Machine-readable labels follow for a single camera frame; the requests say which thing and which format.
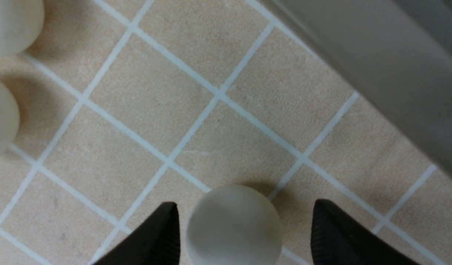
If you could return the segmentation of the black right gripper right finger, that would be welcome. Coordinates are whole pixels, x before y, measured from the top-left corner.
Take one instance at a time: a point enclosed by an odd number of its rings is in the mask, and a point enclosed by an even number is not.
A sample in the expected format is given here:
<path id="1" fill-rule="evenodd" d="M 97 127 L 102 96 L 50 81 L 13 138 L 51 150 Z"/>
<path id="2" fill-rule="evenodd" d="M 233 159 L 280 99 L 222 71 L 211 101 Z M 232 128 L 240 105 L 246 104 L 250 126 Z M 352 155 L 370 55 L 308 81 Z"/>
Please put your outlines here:
<path id="1" fill-rule="evenodd" d="M 311 254 L 315 265 L 417 264 L 323 198 L 313 207 Z"/>

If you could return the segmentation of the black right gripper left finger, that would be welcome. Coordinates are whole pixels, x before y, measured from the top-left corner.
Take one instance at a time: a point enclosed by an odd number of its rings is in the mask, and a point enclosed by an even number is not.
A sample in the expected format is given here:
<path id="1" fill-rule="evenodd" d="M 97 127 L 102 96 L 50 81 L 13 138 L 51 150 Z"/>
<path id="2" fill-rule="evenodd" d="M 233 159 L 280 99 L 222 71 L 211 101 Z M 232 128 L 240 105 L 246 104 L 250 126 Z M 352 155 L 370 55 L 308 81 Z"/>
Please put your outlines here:
<path id="1" fill-rule="evenodd" d="M 181 258 L 177 204 L 161 203 L 129 236 L 96 265 L 178 265 Z"/>

